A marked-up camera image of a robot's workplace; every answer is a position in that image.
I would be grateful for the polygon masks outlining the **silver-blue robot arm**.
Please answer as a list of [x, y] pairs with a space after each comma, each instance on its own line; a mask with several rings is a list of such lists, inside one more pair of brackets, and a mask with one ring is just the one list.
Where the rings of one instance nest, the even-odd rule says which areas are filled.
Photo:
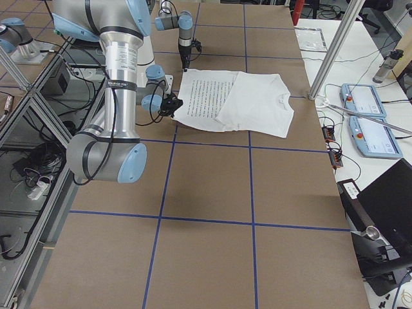
[[99, 42], [106, 58], [104, 107], [69, 142], [66, 159], [75, 176], [133, 183], [144, 172], [147, 148], [135, 131], [138, 50], [151, 34], [145, 1], [54, 1], [55, 29]]
[[182, 62], [183, 71], [190, 66], [192, 51], [193, 19], [188, 11], [182, 11], [179, 15], [164, 15], [154, 20], [158, 31], [178, 29], [178, 51]]

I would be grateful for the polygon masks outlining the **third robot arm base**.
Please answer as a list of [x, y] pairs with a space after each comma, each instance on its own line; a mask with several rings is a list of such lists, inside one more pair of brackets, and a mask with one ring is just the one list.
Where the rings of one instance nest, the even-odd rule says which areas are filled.
[[1, 47], [17, 64], [40, 64], [45, 54], [20, 18], [1, 20]]

